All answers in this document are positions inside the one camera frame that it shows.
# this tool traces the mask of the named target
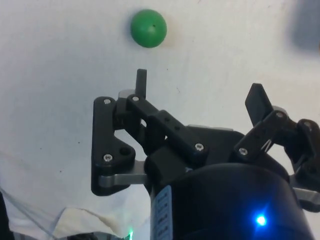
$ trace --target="white cloth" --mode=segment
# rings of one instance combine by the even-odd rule
[[[98,197],[90,190],[89,167],[87,174],[76,177],[74,187],[68,187],[63,177],[56,178],[22,159],[0,153],[0,161],[6,169],[1,172],[1,191],[14,232],[40,240],[90,232],[125,237],[150,214],[149,195],[143,186]]]
[[[153,49],[130,37],[144,8],[167,22]],[[10,228],[41,240],[102,227],[124,236],[148,217],[142,186],[110,197],[90,190],[93,101],[133,87],[138,68],[148,70],[147,99],[186,125],[246,133],[254,82],[293,120],[320,123],[319,25],[312,0],[0,1],[0,187]],[[272,156],[292,173],[280,150]],[[308,214],[320,239],[318,219]]]

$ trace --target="hole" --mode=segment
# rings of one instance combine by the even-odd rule
[[[131,150],[128,147],[121,147],[119,152],[123,156],[128,156],[131,153]]]
[[[132,136],[129,135],[125,130],[116,130],[114,131],[114,136],[131,146],[135,151],[135,159],[138,161],[144,161],[146,159],[146,154],[142,148],[142,146],[137,143],[136,140]]]
[[[143,119],[141,119],[141,124],[142,124],[144,127],[146,127],[146,126],[147,126],[146,121],[145,121],[145,120],[143,120]]]

